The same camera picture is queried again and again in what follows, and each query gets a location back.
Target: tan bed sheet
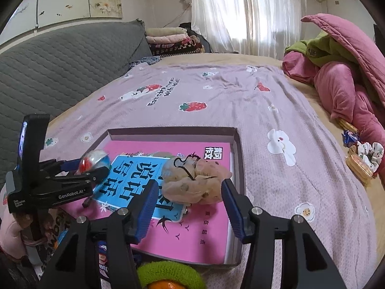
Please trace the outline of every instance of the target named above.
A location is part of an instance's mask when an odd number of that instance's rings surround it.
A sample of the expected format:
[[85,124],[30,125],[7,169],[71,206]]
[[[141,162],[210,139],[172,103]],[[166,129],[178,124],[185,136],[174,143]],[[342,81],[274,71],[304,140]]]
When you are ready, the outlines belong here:
[[[224,65],[224,64],[245,64],[245,65],[274,65],[277,67],[282,66],[282,61],[272,59],[270,57],[256,57],[251,55],[241,54],[190,54],[190,55],[177,55],[173,57],[163,58],[157,65],[173,65],[173,64],[213,64],[213,65]],[[329,114],[321,106],[320,99],[314,87],[302,84],[287,77],[290,83],[301,91],[309,101],[310,105],[316,111],[321,122],[327,127],[327,129],[336,138],[342,149],[347,153],[347,148],[342,143],[342,129],[334,122],[330,121]],[[70,108],[53,121],[50,126],[55,125],[56,122],[67,117],[68,114],[72,113],[82,102],[86,101],[93,95],[97,95],[98,92],[94,92],[88,98],[79,102],[74,107]],[[370,186],[366,189],[371,202],[373,213],[375,216],[376,230],[377,230],[377,259],[378,262],[382,259],[385,254],[385,191],[382,187],[382,183],[377,179],[372,180]]]

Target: phone screen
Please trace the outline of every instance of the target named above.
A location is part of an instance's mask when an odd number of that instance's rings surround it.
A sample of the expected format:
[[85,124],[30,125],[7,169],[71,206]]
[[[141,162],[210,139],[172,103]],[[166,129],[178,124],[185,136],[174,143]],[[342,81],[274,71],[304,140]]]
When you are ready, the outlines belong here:
[[24,139],[26,137],[26,125],[27,125],[27,122],[23,122],[22,132],[20,134],[20,141],[19,141],[19,157],[20,157],[20,159],[22,159],[22,157],[23,157]]

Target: folded blankets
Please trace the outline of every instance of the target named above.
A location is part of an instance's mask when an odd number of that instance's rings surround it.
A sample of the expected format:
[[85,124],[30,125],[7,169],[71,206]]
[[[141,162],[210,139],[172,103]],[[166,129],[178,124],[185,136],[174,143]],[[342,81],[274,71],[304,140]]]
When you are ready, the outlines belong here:
[[149,37],[164,37],[171,36],[173,34],[186,34],[187,29],[174,27],[174,28],[147,28],[146,36]]
[[160,57],[172,57],[174,55],[182,55],[182,54],[197,54],[197,53],[202,53],[201,49],[196,49],[194,51],[191,51],[191,52],[183,52],[183,53],[170,53],[170,54],[162,54]]
[[187,34],[172,34],[170,36],[160,36],[160,37],[152,37],[147,36],[146,40],[149,44],[157,43],[157,44],[167,44],[167,43],[176,43],[183,40],[186,40],[189,36]]
[[170,45],[150,44],[150,50],[153,55],[174,54],[191,52],[196,49],[196,43],[194,40],[183,44],[183,41]]

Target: blue gripper pad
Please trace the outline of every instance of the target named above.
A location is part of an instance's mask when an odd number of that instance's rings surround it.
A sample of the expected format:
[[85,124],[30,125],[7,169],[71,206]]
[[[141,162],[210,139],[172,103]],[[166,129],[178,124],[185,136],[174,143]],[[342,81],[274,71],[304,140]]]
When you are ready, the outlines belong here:
[[66,161],[61,164],[60,168],[62,171],[75,171],[79,168],[80,161],[82,159],[73,159],[71,161]]
[[253,208],[249,198],[240,195],[230,179],[222,182],[221,194],[234,235],[243,244],[251,243],[255,225],[249,216]]
[[147,234],[151,217],[158,200],[159,187],[155,180],[149,180],[144,191],[132,198],[128,208],[131,212],[128,235],[133,239],[131,243],[138,244]]

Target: orange fruit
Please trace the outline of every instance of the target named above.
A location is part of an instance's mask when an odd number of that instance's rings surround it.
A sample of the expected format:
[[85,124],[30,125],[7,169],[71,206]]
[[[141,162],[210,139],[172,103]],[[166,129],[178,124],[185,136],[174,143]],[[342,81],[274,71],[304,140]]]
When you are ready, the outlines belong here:
[[185,286],[182,286],[171,280],[159,280],[149,284],[148,289],[186,289]]

